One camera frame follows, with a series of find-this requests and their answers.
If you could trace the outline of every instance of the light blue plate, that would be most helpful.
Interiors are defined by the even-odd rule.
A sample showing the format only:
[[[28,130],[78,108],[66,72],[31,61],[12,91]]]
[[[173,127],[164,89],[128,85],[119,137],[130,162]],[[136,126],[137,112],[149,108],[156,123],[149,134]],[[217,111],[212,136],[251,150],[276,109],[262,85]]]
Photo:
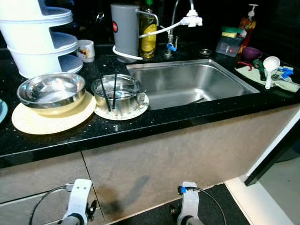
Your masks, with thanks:
[[[8,105],[0,99],[0,123],[4,120],[8,112]]]

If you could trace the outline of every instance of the cooking oil bottle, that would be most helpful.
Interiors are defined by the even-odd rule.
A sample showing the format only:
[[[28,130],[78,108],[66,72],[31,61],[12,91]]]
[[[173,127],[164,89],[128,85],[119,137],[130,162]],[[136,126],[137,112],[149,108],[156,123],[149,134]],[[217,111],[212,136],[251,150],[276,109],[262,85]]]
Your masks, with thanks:
[[[152,13],[153,0],[146,0],[146,5],[144,12]],[[151,15],[140,15],[140,35],[148,34],[157,30],[156,20]],[[151,59],[154,57],[155,44],[156,44],[156,34],[143,37],[140,41],[140,56],[146,59]]]

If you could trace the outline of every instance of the white floor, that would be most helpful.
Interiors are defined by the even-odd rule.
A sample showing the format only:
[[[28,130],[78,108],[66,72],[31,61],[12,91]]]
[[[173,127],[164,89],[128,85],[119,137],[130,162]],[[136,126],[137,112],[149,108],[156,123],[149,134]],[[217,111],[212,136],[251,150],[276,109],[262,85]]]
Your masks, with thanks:
[[[225,184],[251,225],[300,225],[300,157],[273,165],[249,187],[240,178]]]
[[[259,180],[295,225],[300,225],[300,157],[274,164]]]

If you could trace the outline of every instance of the granite countertop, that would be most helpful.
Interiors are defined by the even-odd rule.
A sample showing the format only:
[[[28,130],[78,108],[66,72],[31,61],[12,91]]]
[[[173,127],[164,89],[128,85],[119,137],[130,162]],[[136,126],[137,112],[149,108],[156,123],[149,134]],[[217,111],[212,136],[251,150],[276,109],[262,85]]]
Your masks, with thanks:
[[[159,45],[156,57],[145,63],[207,59],[199,53],[200,48],[201,45],[197,43],[179,45],[179,51],[166,60],[163,54],[165,47]],[[0,99],[8,105],[7,116],[0,124],[0,168],[300,103],[299,93],[279,88],[265,90],[263,86],[239,75],[234,70],[239,57],[232,58],[215,53],[209,58],[258,89],[260,93],[147,110],[141,116],[125,121],[106,120],[93,113],[85,122],[72,129],[52,135],[29,135],[17,130],[11,122],[12,112],[20,103],[15,93],[25,78],[18,74],[8,51],[0,50]],[[98,45],[95,61],[84,64],[78,74],[85,78],[86,90],[91,92],[90,85],[93,80],[101,75],[114,73],[129,74],[126,65],[120,63],[113,54],[111,45]],[[295,73],[294,81],[299,83],[297,77],[300,77],[300,72],[296,69]]]

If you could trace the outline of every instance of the sink basin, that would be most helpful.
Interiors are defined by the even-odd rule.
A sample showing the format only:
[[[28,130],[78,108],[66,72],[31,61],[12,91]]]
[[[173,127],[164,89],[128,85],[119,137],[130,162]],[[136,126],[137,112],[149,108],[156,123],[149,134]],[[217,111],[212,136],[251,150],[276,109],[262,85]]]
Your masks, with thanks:
[[[259,91],[213,60],[127,65],[150,100],[150,109],[196,104]]]

